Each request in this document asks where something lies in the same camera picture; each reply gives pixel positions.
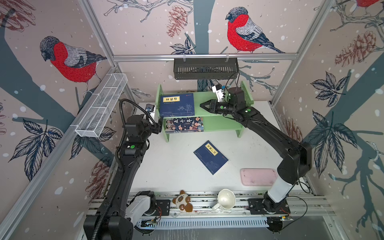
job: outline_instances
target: gray floor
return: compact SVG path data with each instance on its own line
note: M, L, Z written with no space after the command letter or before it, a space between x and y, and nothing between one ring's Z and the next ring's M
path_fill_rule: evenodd
M303 217L284 229L272 234L266 228L213 228L193 230L156 230L142 236L134 230L133 240L331 240L323 217Z

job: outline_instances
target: toy ear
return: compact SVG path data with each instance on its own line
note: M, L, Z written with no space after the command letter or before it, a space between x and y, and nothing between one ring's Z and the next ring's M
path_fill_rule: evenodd
M192 212L192 210L193 210L193 206L192 206L192 204L189 202L189 203L187 203L187 205L184 206L184 209L185 209L186 212Z

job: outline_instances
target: brown and white stuffed animal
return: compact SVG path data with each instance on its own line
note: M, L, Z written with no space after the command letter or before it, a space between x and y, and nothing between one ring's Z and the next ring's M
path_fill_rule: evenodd
M180 195L172 200L172 202L176 204L176 206L180 210L185 210L186 212L192 212L193 210L193 206L190 201L191 197L188 196L188 194L186 194L184 190L181 190Z

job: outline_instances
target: bird head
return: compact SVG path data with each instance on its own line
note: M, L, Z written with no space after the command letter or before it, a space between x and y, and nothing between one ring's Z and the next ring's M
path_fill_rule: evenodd
M229 11L225 19L233 23L240 15L248 15L248 11L244 7L235 7Z
M40 51L41 51L41 55L43 56L44 61L46 61L48 59L51 61L56 60L53 48L59 42L60 41L53 36L48 36L41 41Z

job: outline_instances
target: mug handle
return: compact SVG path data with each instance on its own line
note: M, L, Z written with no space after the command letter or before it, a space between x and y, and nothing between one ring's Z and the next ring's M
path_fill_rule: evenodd
M220 204L216 204L212 207L212 210L213 211L216 211L218 208L220 207Z

